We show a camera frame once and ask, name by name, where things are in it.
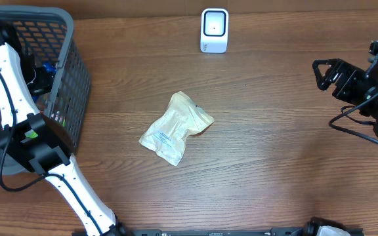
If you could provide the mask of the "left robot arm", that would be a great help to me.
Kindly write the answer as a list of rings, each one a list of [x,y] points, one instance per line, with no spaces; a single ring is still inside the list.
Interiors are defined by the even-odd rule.
[[[130,235],[80,171],[65,128],[35,105],[34,88],[48,80],[22,52],[14,26],[0,20],[0,148],[39,176],[17,190],[46,180],[77,214],[87,235]]]

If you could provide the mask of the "beige paper pouch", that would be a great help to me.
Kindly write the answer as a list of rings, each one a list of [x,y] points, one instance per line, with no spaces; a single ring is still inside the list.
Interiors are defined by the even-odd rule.
[[[165,113],[142,135],[139,143],[177,166],[186,149],[186,139],[214,123],[214,118],[182,91],[172,95]]]

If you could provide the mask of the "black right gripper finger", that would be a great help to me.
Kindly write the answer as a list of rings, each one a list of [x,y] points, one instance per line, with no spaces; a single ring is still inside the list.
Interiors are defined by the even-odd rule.
[[[319,69],[319,64],[313,65],[314,74],[316,76],[316,84],[320,90],[327,90],[331,84],[336,82],[339,73],[339,64],[329,65],[327,64],[327,69],[322,73]]]
[[[312,67],[317,68],[319,65],[328,65],[329,67],[332,67],[332,66],[335,66],[340,61],[341,61],[341,59],[339,59],[339,58],[315,60],[312,63]]]

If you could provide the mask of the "green snack packet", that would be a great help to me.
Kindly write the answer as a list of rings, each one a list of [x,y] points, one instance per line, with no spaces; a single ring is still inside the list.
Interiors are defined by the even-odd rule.
[[[52,112],[50,118],[59,123],[62,127],[66,126],[66,116],[62,111]]]

